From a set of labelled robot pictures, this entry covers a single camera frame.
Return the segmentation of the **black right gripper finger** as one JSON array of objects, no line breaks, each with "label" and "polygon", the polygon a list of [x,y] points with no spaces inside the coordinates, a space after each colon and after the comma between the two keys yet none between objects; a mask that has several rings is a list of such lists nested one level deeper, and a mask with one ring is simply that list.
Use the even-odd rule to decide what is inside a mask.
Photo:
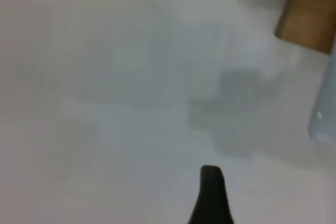
[{"label": "black right gripper finger", "polygon": [[197,201],[188,221],[189,224],[234,224],[222,170],[217,166],[202,166],[199,188]]}]

